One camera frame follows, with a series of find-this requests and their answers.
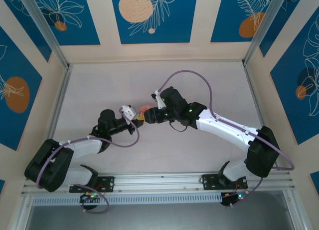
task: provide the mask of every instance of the gray floor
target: gray floor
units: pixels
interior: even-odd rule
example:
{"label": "gray floor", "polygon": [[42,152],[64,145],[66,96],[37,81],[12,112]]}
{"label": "gray floor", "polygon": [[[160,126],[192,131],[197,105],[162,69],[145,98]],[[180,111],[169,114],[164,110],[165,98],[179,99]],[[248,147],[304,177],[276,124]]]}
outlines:
{"label": "gray floor", "polygon": [[31,211],[27,230],[294,229],[281,192],[254,193],[233,209],[221,204],[170,204],[111,206],[103,215],[86,214],[75,206],[33,207]]}

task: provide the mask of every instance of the orange circle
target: orange circle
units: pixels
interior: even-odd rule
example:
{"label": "orange circle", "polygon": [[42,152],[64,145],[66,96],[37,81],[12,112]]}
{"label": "orange circle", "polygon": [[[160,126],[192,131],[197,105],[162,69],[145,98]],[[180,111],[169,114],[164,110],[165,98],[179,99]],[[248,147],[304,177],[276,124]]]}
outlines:
{"label": "orange circle", "polygon": [[15,113],[23,113],[30,101],[30,90],[26,81],[20,77],[11,77],[5,83],[4,90],[7,92],[5,95],[7,106]]}
{"label": "orange circle", "polygon": [[55,24],[54,24],[55,28],[57,28],[57,30],[59,31],[66,31],[67,27],[66,27],[66,24],[63,23],[63,22],[60,22],[60,21],[57,21]]}
{"label": "orange circle", "polygon": [[120,0],[119,10],[126,21],[139,23],[153,14],[153,4],[151,0]]}
{"label": "orange circle", "polygon": [[243,38],[251,38],[254,37],[258,26],[260,25],[261,20],[264,18],[265,13],[259,12],[254,14],[253,16],[245,19],[239,27],[239,34]]}
{"label": "orange circle", "polygon": [[306,95],[307,95],[306,87],[301,85],[296,89],[296,96],[299,100],[303,100],[306,97]]}

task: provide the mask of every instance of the beige wall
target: beige wall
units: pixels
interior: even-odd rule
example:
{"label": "beige wall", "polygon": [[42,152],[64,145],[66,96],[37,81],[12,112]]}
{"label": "beige wall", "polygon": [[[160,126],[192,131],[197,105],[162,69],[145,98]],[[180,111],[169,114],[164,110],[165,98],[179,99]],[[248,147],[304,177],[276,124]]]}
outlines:
{"label": "beige wall", "polygon": [[265,58],[257,51],[248,65],[265,123],[273,129],[281,149],[296,165],[291,175],[314,229],[319,229],[319,196],[312,184],[310,173],[319,170],[319,135],[300,145],[297,144],[270,77],[270,71],[317,7],[318,0],[300,0]]}
{"label": "beige wall", "polygon": [[64,70],[53,54],[48,63],[45,61],[3,0],[0,0],[0,25],[42,76],[18,150],[0,144],[0,179],[5,180],[0,197],[0,229],[7,229],[18,207],[24,169],[46,138]]}
{"label": "beige wall", "polygon": [[62,46],[70,63],[243,59],[250,42],[210,43],[221,0],[197,0],[190,43],[121,45],[112,0],[87,0],[101,45]]}

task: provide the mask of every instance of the orange object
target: orange object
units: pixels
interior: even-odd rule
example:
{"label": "orange object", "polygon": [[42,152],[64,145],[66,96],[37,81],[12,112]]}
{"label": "orange object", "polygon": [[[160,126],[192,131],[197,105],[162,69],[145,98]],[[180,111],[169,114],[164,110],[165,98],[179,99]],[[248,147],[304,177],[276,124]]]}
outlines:
{"label": "orange object", "polygon": [[240,36],[244,38],[254,37],[256,30],[264,15],[265,13],[259,12],[245,19],[239,27]]}
{"label": "orange object", "polygon": [[[11,92],[11,88],[21,89],[18,93]],[[23,113],[29,105],[30,91],[27,82],[20,77],[11,77],[6,81],[4,90],[9,92],[5,95],[7,106],[15,113]]]}
{"label": "orange object", "polygon": [[300,85],[296,90],[296,96],[298,99],[303,100],[307,95],[306,87]]}
{"label": "orange object", "polygon": [[149,105],[146,105],[146,106],[140,108],[140,114],[139,114],[139,116],[144,116],[144,112],[147,111],[147,110],[149,110],[150,108],[151,108],[151,107],[150,107]]}
{"label": "orange object", "polygon": [[55,28],[59,31],[66,31],[67,27],[66,27],[66,24],[63,23],[63,22],[60,22],[60,21],[57,21],[55,24],[54,24]]}

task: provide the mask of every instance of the purple cable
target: purple cable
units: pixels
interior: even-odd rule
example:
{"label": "purple cable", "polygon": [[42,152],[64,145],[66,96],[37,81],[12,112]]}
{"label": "purple cable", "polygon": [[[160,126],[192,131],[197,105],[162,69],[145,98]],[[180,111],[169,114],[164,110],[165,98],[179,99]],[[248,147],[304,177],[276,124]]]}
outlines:
{"label": "purple cable", "polygon": [[[130,124],[135,128],[135,130],[136,130],[136,134],[137,134],[138,137],[137,137],[137,139],[135,140],[134,143],[129,144],[129,145],[120,145],[120,144],[113,143],[112,141],[110,141],[110,140],[108,140],[108,139],[103,139],[103,138],[98,138],[98,137],[90,137],[90,139],[96,139],[96,140],[105,141],[105,142],[108,142],[108,143],[110,143],[110,144],[113,144],[113,145],[115,145],[115,146],[117,146],[117,147],[121,147],[121,148],[128,148],[128,147],[131,147],[131,146],[135,145],[135,144],[139,141],[139,139],[140,139],[139,130],[138,130],[138,128],[136,127],[136,125],[135,125],[131,120],[129,120],[129,119],[122,113],[122,108],[119,109],[119,112],[120,112],[120,114],[122,115],[122,117],[123,117],[124,119],[128,120],[129,123],[130,123]],[[84,141],[84,140],[87,140],[87,139],[88,139],[88,138],[81,138],[81,139],[73,140],[73,141],[64,143],[64,144],[62,144],[60,147],[58,147],[58,148],[50,155],[50,157],[45,161],[43,167],[41,168],[41,170],[40,170],[40,172],[39,172],[39,175],[38,175],[38,177],[37,177],[37,179],[36,179],[36,187],[37,187],[38,189],[42,189],[42,187],[40,186],[41,176],[42,176],[42,174],[43,174],[45,168],[48,166],[48,164],[49,164],[50,161],[52,160],[52,158],[53,158],[63,147],[65,147],[65,146],[67,146],[67,145],[70,145],[70,144],[77,143],[77,142],[81,142],[81,141]],[[81,187],[83,187],[83,188],[90,189],[90,187],[87,187],[87,186],[84,186],[84,185],[80,185],[80,184],[75,184],[75,185],[76,185],[76,186],[81,186]]]}
{"label": "purple cable", "polygon": [[88,210],[86,210],[86,209],[84,208],[84,204],[86,203],[86,201],[87,201],[88,199],[90,199],[90,198],[87,198],[87,199],[85,199],[85,200],[82,202],[82,205],[81,205],[81,207],[82,207],[82,209],[83,209],[84,212],[86,212],[86,213],[88,213],[88,214],[103,214],[103,213],[106,213],[106,212],[109,210],[109,206],[110,206],[109,201],[108,201],[107,198],[106,198],[103,194],[101,194],[99,191],[97,191],[97,190],[95,190],[95,189],[93,189],[93,188],[91,188],[91,187],[82,185],[82,184],[75,184],[75,186],[88,189],[88,190],[90,190],[90,191],[92,191],[92,192],[96,192],[98,195],[100,195],[101,198],[104,199],[104,201],[105,201],[106,204],[107,204],[106,208],[105,208],[103,211],[99,211],[99,212],[88,211]]}
{"label": "purple cable", "polygon": [[[177,71],[177,72],[173,73],[172,75],[170,75],[170,76],[167,78],[167,80],[164,82],[164,84],[159,88],[158,92],[160,92],[160,91],[165,87],[165,85],[169,82],[169,80],[170,80],[173,76],[175,76],[175,75],[177,75],[177,74],[179,74],[179,73],[192,73],[192,74],[195,74],[195,75],[199,76],[202,80],[205,81],[205,83],[206,83],[207,86],[208,86],[209,96],[210,96],[210,97],[209,97],[209,110],[210,110],[212,116],[213,116],[214,118],[216,118],[217,116],[216,116],[216,114],[215,114],[214,111],[213,111],[213,91],[212,91],[212,88],[211,88],[209,82],[207,81],[207,79],[205,79],[204,76],[202,76],[201,74],[199,74],[199,73],[197,73],[197,72],[195,72],[195,71],[192,71],[192,70],[180,70],[180,71]],[[237,126],[237,125],[234,125],[233,123],[230,123],[230,122],[228,122],[228,121],[226,121],[226,120],[218,119],[218,121],[220,121],[220,122],[222,122],[222,123],[224,123],[224,124],[227,124],[228,126],[231,126],[231,127],[235,128],[235,129],[238,129],[238,130],[240,130],[240,131],[242,131],[242,132],[246,132],[246,130],[245,130],[244,128],[241,128],[241,127],[239,127],[239,126]],[[248,132],[248,134],[251,135],[251,136],[253,136],[254,138],[257,138],[258,140],[262,141],[263,143],[267,144],[269,147],[271,147],[273,150],[275,150],[277,153],[279,153],[281,156],[283,156],[283,157],[289,162],[289,164],[291,165],[290,168],[285,168],[285,167],[273,167],[273,169],[277,169],[277,170],[293,170],[293,169],[295,169],[295,165],[294,165],[293,161],[292,161],[286,154],[284,154],[283,152],[281,152],[276,146],[274,146],[273,144],[269,143],[267,140],[264,140],[263,138],[259,137],[258,135],[255,135],[255,134],[253,134],[253,133],[251,133],[251,132]]]}

